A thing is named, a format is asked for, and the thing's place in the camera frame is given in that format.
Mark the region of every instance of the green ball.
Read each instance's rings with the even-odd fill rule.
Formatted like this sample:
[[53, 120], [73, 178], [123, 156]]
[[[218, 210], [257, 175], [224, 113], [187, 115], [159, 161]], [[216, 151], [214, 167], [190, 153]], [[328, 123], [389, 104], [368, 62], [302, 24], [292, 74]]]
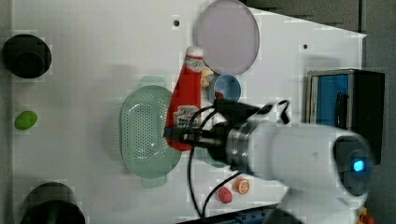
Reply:
[[18, 130], [28, 130], [37, 122], [37, 114], [33, 111], [23, 111], [15, 119], [15, 128]]

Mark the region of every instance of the bottle label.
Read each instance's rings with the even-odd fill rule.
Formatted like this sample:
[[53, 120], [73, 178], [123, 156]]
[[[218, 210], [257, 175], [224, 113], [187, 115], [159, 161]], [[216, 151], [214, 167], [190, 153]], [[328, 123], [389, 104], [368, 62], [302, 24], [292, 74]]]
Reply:
[[184, 65], [196, 73], [202, 72], [202, 64], [203, 64], [202, 59], [186, 57], [186, 59], [184, 60]]
[[[181, 105], [177, 108], [177, 112], [174, 113], [175, 126], [179, 128], [189, 127], [191, 117], [199, 110], [194, 105]], [[200, 123], [200, 117], [196, 118], [192, 123], [192, 127], [198, 127]]]

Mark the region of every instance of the blue indicator light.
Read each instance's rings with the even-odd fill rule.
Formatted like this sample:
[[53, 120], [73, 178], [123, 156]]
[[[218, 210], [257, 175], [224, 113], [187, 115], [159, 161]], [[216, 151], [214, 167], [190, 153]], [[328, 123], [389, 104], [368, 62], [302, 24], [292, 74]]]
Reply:
[[355, 163], [353, 163], [353, 170], [355, 172], [360, 172], [360, 171], [364, 170], [364, 162], [363, 161], [355, 161]]

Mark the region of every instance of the white bottle cap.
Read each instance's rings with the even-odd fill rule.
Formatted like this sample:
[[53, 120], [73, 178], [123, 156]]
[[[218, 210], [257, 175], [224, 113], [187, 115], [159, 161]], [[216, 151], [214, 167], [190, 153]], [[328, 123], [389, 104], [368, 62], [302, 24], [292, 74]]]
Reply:
[[204, 50], [199, 46], [191, 46], [187, 48], [186, 55], [196, 58], [204, 57]]

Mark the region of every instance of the white table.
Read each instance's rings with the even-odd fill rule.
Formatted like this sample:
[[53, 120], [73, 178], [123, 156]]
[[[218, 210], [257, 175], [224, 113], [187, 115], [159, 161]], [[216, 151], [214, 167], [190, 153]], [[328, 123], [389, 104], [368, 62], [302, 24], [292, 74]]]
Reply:
[[[13, 77], [14, 118], [38, 114], [27, 132], [13, 130], [14, 215], [36, 186], [60, 181], [72, 188], [88, 223], [175, 223], [196, 219], [187, 188], [188, 153], [165, 186], [143, 189], [120, 157], [120, 107], [142, 76], [176, 84], [192, 26], [209, 1], [31, 0], [13, 1], [15, 34], [43, 37], [52, 66], [36, 80]], [[310, 69], [360, 68], [357, 35], [313, 22], [251, 9], [261, 31], [257, 61], [240, 76], [241, 102], [264, 105], [291, 100], [291, 116], [302, 115], [303, 77]], [[180, 27], [173, 27], [173, 20]], [[194, 161], [199, 201], [231, 175]], [[210, 216], [281, 201], [287, 188], [250, 177], [248, 195], [229, 204], [214, 197]]]

